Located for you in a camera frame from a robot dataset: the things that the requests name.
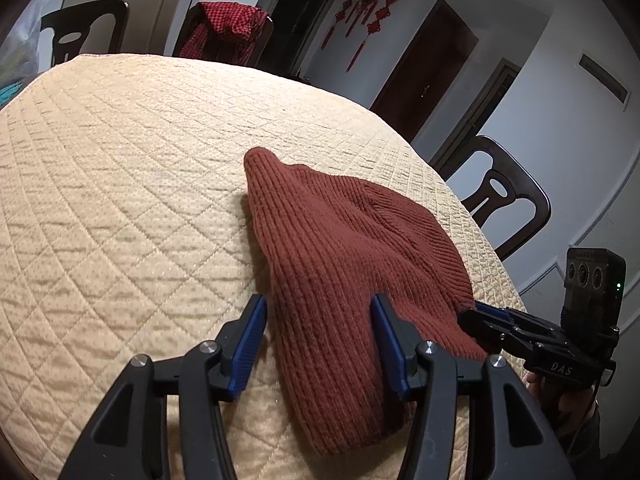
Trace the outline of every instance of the wall vent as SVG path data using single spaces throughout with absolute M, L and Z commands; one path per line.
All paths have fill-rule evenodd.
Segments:
M 599 64 L 597 64 L 593 59 L 591 59 L 586 54 L 582 54 L 582 58 L 580 58 L 579 65 L 589 72 L 594 78 L 600 81 L 604 86 L 606 86 L 609 91 L 615 95 L 621 103 L 626 101 L 626 97 L 629 92 L 626 88 L 624 88 L 620 82 L 614 78 L 609 72 L 603 69 Z

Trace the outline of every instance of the dark doorway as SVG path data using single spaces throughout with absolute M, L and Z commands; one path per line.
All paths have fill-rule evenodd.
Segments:
M 411 142 L 477 43 L 466 23 L 445 0 L 438 0 L 371 111 Z
M 288 76 L 306 38 L 329 0 L 278 0 L 271 13 L 273 34 L 258 62 L 258 69 Z
M 509 88 L 520 72 L 520 68 L 512 62 L 503 59 L 491 74 L 478 97 L 471 104 L 453 132 L 444 141 L 440 149 L 429 161 L 429 165 L 436 170 L 444 180 L 458 168 L 462 147 L 473 139 L 482 129 L 491 114 L 502 101 Z

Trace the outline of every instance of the red knit garment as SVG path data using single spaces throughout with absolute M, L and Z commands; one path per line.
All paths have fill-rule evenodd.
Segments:
M 253 229 L 270 268 L 269 304 L 286 391 L 320 455 L 370 446 L 408 420 L 383 381 L 369 303 L 452 354 L 485 352 L 458 327 L 469 277 L 433 214 L 378 184 L 288 166 L 265 148 L 244 156 Z
M 207 21 L 199 23 L 179 57 L 244 66 L 257 43 L 267 13 L 236 2 L 200 2 Z

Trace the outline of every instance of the beige tablecloth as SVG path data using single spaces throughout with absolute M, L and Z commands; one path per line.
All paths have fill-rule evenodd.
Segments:
M 242 168 L 258 145 L 423 204 L 458 247 L 476 299 L 522 307 L 446 184 L 368 110 L 247 68 L 78 57 L 0 112 L 0 428 L 41 480 L 57 477 L 133 354 L 182 354 L 268 287 Z M 463 474 L 465 417 L 462 404 L 452 478 Z M 313 456 L 268 342 L 225 420 L 239 479 L 393 479 L 407 438 Z

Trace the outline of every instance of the red checkered cloth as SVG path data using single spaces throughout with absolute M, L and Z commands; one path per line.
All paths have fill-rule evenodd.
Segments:
M 245 66 L 260 38 L 267 13 L 235 2 L 200 2 L 198 23 L 178 57 Z

